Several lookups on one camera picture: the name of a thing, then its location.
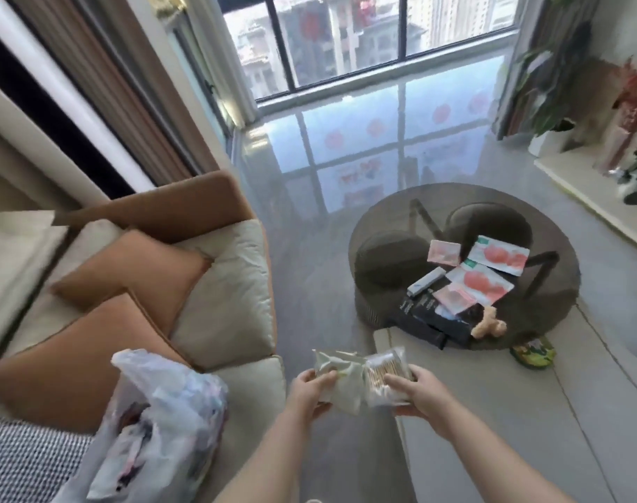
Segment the hand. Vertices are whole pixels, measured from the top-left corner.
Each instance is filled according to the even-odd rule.
[[[332,388],[336,382],[337,371],[318,378],[313,369],[300,373],[290,386],[286,409],[299,413],[306,423],[311,423],[332,407],[327,402],[318,404],[318,398],[323,390]]]
[[[456,398],[435,375],[417,365],[409,365],[416,382],[386,374],[384,382],[394,390],[406,394],[412,405],[398,406],[398,416],[418,416],[427,420],[442,438],[449,440],[449,418],[451,408],[458,404]]]

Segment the sofa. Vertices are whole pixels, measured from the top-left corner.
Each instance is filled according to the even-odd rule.
[[[41,343],[82,315],[49,287],[127,228],[204,253],[211,268],[168,336],[229,387],[229,417],[196,501],[211,502],[285,404],[262,224],[227,172],[213,172],[101,206],[0,214],[0,359]],[[0,404],[0,414],[9,412]]]
[[[544,477],[576,501],[637,503],[637,359],[580,299],[546,335],[558,354],[530,370],[507,350],[440,351],[398,328],[377,351],[405,346]],[[416,418],[398,431],[419,502],[482,501],[453,448]]]

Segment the white shelf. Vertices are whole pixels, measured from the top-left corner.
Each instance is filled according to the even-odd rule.
[[[535,166],[637,243],[637,206],[624,204],[616,196],[614,179],[591,167],[599,151],[599,146],[577,148],[537,159]]]

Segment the orange throw pillow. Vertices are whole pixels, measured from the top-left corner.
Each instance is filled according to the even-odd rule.
[[[0,401],[28,422],[94,434],[120,375],[111,357],[123,349],[145,349],[189,365],[123,293],[44,342],[2,358]]]
[[[51,291],[87,311],[121,288],[129,289],[160,331],[169,334],[192,288],[210,266],[198,252],[131,229],[55,282]]]

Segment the checkered blanket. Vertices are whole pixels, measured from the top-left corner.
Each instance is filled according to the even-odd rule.
[[[47,503],[74,474],[91,436],[0,418],[0,503]]]

